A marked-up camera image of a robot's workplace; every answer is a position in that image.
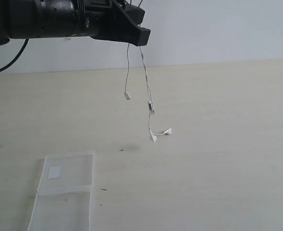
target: white label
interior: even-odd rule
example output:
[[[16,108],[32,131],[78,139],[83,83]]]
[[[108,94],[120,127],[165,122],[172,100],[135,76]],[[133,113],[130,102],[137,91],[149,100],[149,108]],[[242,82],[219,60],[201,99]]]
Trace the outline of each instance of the white label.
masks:
[[[58,179],[61,173],[61,166],[50,167],[48,179]]]

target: black cable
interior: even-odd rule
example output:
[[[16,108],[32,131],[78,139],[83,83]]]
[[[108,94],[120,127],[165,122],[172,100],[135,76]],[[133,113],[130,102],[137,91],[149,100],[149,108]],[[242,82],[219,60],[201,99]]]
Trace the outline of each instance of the black cable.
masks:
[[[18,60],[18,58],[21,56],[21,54],[22,54],[23,51],[25,50],[25,48],[26,48],[26,46],[27,46],[27,44],[28,44],[28,41],[29,41],[29,39],[27,38],[27,39],[25,40],[25,42],[24,42],[24,44],[23,44],[21,50],[20,50],[20,51],[18,52],[18,54],[16,55],[16,57],[15,57],[11,62],[9,62],[9,64],[7,64],[6,66],[2,67],[2,68],[0,69],[0,72],[2,72],[2,71],[4,71],[4,70],[8,69],[10,66],[12,66],[12,65]]]

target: white table surface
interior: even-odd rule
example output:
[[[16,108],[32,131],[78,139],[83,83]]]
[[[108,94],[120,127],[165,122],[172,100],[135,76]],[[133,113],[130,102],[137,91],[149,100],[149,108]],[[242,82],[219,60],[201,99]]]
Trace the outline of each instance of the white table surface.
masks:
[[[283,231],[283,59],[149,68],[156,144],[125,76],[0,75],[0,231],[27,229],[46,155],[93,149],[93,231]]]

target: transparent container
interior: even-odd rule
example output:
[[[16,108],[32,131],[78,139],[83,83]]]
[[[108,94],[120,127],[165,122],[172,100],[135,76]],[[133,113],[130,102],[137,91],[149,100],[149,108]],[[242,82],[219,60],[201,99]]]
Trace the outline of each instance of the transparent container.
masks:
[[[93,155],[46,156],[28,231],[89,231]]]

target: robotic arm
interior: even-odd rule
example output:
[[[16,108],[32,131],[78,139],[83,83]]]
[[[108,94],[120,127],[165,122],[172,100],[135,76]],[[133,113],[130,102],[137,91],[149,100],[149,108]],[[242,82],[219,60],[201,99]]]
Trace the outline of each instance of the robotic arm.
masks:
[[[0,45],[10,39],[85,37],[145,46],[145,11],[125,0],[0,0]]]

